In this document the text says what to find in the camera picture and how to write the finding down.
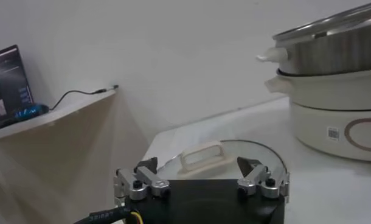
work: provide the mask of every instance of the white lid handle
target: white lid handle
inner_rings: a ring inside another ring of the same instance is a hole
[[[270,93],[291,94],[294,91],[292,83],[279,76],[269,79],[264,84]]]
[[[256,59],[260,62],[283,62],[288,60],[288,52],[282,47],[272,47],[266,50],[263,55],[256,56]]]
[[[209,155],[209,157],[201,158],[201,160],[194,163],[187,162],[186,160],[187,157],[198,153],[202,153],[214,147],[217,147],[219,149],[219,154]],[[198,145],[193,149],[188,149],[181,153],[180,163],[182,165],[182,169],[178,172],[178,177],[188,178],[193,175],[202,173],[204,171],[229,164],[233,160],[234,157],[229,156],[224,151],[222,143],[220,141],[207,142],[205,144]]]

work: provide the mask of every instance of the black screw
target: black screw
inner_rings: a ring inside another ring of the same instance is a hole
[[[133,188],[134,189],[140,189],[140,188],[142,188],[142,181],[141,180],[135,180],[133,182]]]
[[[167,199],[167,198],[169,198],[170,194],[171,194],[171,190],[170,189],[165,189],[165,190],[162,191],[161,197],[163,199]]]
[[[239,201],[246,201],[248,199],[248,192],[243,188],[238,188],[237,197]]]
[[[276,184],[276,181],[272,178],[268,178],[266,181],[265,181],[265,185],[267,187],[274,187]]]

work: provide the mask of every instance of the wooden shelf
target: wooden shelf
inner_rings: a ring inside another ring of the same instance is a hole
[[[87,96],[83,100],[79,100],[73,104],[65,105],[64,107],[60,107],[59,109],[51,111],[47,114],[35,117],[28,121],[23,121],[4,127],[0,129],[0,139],[34,129],[42,125],[53,125],[57,120],[73,114],[84,107],[106,99],[115,93],[116,92],[114,90],[110,90],[105,93]]]

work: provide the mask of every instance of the metal bracket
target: metal bracket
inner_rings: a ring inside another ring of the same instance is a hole
[[[151,193],[155,197],[167,198],[170,194],[169,181],[160,179],[152,171],[144,166],[137,168],[136,177],[151,187]]]
[[[125,196],[123,192],[123,186],[122,183],[120,182],[120,178],[116,175],[113,178],[114,182],[114,196],[116,198],[123,198]]]
[[[117,176],[118,179],[114,184],[119,184],[122,187],[125,196],[129,196],[130,199],[136,201],[146,198],[147,185],[137,180],[129,170],[118,170]]]
[[[258,183],[267,179],[270,174],[266,166],[258,165],[246,177],[237,181],[238,190],[247,196],[254,195]]]
[[[266,198],[278,198],[280,193],[288,195],[289,178],[282,167],[276,167],[271,176],[261,184],[261,191]]]

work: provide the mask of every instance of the black cable connector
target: black cable connector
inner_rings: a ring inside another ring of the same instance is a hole
[[[74,224],[111,224],[130,215],[131,210],[126,207],[118,207],[100,212],[92,212],[87,218],[81,219]]]
[[[66,95],[68,95],[69,93],[81,93],[81,94],[86,94],[86,95],[95,95],[95,94],[99,94],[99,93],[105,93],[105,92],[107,92],[109,90],[112,90],[112,89],[117,89],[118,87],[119,87],[119,85],[113,85],[113,87],[110,88],[110,89],[98,89],[98,90],[93,91],[93,92],[84,92],[84,91],[80,91],[80,90],[69,90],[68,92],[63,94],[63,96],[57,101],[57,103],[52,108],[50,108],[50,110],[56,109],[56,107],[61,103],[61,101],[64,99],[64,97],[66,97]]]

